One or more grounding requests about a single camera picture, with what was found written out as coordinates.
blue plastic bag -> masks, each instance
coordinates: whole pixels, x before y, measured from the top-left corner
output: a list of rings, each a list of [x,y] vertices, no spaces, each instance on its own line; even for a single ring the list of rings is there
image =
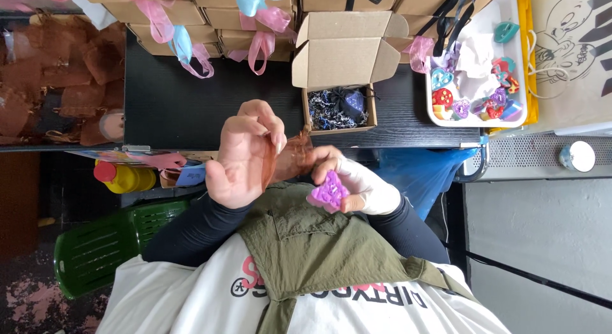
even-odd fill
[[[383,149],[380,167],[374,172],[408,197],[419,217],[425,220],[438,195],[450,188],[459,167],[477,152],[477,148],[441,152]]]

olive green vest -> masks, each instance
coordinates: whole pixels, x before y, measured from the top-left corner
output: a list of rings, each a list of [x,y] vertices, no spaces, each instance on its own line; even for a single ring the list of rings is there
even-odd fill
[[[312,189],[271,185],[238,229],[270,298],[258,333],[286,333],[297,296],[353,285],[419,280],[478,302],[430,262],[403,258],[359,217],[310,205]]]

metal vent grille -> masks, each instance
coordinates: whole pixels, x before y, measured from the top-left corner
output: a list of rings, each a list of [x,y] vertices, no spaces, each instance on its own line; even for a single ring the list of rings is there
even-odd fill
[[[559,163],[559,152],[561,149],[578,140],[589,143],[595,151],[595,169],[598,166],[607,167],[599,169],[596,174],[565,173],[565,168]],[[480,152],[466,161],[465,174],[473,174],[480,166]],[[499,180],[504,172],[510,173],[507,178],[521,178],[521,171],[525,170],[525,178],[533,178],[534,173],[542,172],[542,178],[549,178],[551,173],[557,177],[609,177],[612,176],[612,138],[608,137],[578,137],[557,136],[554,134],[523,135],[520,137],[491,140],[489,142],[488,170],[483,180],[490,179],[495,175]]]

black desk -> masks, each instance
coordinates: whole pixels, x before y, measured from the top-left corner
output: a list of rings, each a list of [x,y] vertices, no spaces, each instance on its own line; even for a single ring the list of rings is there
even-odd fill
[[[257,76],[246,61],[211,59],[215,75],[197,79],[175,57],[152,56],[127,33],[125,144],[152,150],[218,150],[223,122],[250,99],[270,103],[287,137],[303,127],[301,89],[291,85],[291,64],[268,62]],[[400,65],[374,85],[378,127],[366,132],[313,137],[339,148],[451,148],[478,143],[478,128],[434,125],[425,111],[425,77]]]

yellow bottle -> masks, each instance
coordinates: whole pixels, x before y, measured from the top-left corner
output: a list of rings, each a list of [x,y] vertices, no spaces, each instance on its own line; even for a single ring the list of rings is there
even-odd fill
[[[149,190],[157,180],[151,169],[132,168],[98,159],[96,159],[94,176],[116,194]]]

